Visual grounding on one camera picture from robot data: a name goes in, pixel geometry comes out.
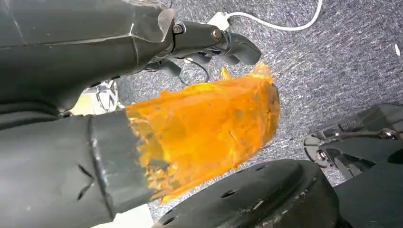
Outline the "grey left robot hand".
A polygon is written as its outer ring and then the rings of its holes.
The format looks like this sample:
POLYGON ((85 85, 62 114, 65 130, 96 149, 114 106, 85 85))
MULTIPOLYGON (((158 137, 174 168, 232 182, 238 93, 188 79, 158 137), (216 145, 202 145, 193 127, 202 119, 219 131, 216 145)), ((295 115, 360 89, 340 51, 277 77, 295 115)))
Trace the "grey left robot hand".
POLYGON ((175 196, 252 157, 274 136, 279 97, 246 37, 150 0, 0 3, 0 225, 91 228, 175 196), (82 92, 173 58, 254 69, 98 115, 82 92))

